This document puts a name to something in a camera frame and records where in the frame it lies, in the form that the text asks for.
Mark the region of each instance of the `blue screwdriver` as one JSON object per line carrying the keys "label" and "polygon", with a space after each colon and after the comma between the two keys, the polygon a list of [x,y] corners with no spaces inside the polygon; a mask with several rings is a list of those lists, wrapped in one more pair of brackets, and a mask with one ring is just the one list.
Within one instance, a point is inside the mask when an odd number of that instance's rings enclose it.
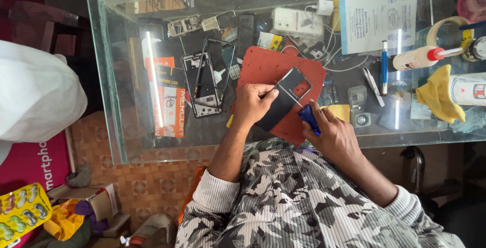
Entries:
{"label": "blue screwdriver", "polygon": [[294,100],[298,105],[300,105],[301,107],[301,110],[299,110],[299,112],[297,113],[299,115],[299,117],[302,119],[302,121],[305,121],[307,122],[312,130],[319,136],[319,134],[321,133],[321,130],[319,129],[319,125],[317,124],[317,121],[315,120],[315,117],[314,117],[314,114],[312,113],[312,108],[310,105],[305,105],[305,106],[302,106],[299,101],[297,101],[294,96],[292,96],[292,94],[290,94],[287,90],[285,90],[279,83],[276,82],[276,84],[283,90],[285,91],[285,93],[287,93],[288,96],[290,96],[290,98],[292,98],[292,100]]}

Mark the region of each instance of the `white charger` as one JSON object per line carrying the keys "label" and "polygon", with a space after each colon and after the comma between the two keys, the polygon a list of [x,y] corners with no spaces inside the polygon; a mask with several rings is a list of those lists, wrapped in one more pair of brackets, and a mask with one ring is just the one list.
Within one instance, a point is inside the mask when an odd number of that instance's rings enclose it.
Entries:
{"label": "white charger", "polygon": [[308,8],[315,9],[315,13],[318,15],[330,16],[334,10],[334,3],[330,0],[319,0],[317,5],[308,6]]}

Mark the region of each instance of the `tape roll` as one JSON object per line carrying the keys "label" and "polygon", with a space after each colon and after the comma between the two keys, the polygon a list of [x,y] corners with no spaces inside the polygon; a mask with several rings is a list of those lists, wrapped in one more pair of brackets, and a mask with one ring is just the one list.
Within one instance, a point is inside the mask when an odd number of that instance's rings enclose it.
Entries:
{"label": "tape roll", "polygon": [[[437,38],[437,32],[439,31],[439,28],[446,22],[452,22],[455,24],[458,24],[458,26],[464,26],[464,25],[469,25],[471,22],[469,22],[468,19],[461,17],[461,16],[453,16],[446,18],[444,20],[438,21],[435,23],[429,30],[429,33],[427,34],[427,45],[428,46],[437,46],[437,41],[439,38]],[[471,45],[472,39],[474,38],[474,30],[473,29],[466,29],[462,31],[462,43],[460,48],[462,48],[461,51],[446,54],[445,57],[451,57],[451,56],[456,56],[459,54],[463,54],[464,51]]]}

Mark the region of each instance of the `yellow cloth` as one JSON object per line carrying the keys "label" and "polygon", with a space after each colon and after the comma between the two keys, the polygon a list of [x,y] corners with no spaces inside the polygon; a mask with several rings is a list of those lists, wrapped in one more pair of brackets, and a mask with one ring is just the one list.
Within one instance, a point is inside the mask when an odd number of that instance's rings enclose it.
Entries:
{"label": "yellow cloth", "polygon": [[83,224],[84,216],[74,213],[74,208],[79,202],[70,199],[52,208],[52,217],[44,223],[44,229],[60,241],[65,241]]}
{"label": "yellow cloth", "polygon": [[465,121],[464,111],[453,103],[449,95],[449,76],[451,65],[444,65],[427,79],[427,83],[416,90],[417,100],[429,106],[439,119],[453,123],[456,119]]}
{"label": "yellow cloth", "polygon": [[339,119],[349,122],[349,105],[348,104],[333,104],[322,106],[321,109],[327,108],[331,113]]}

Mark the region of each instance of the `patterned shirt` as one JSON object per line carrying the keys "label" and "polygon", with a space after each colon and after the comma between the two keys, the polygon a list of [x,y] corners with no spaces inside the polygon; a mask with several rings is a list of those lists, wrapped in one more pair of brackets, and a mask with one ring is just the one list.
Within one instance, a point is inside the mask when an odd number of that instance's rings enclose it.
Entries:
{"label": "patterned shirt", "polygon": [[464,247],[398,186],[374,204],[318,151],[259,152],[239,183],[207,170],[179,226],[176,247]]}

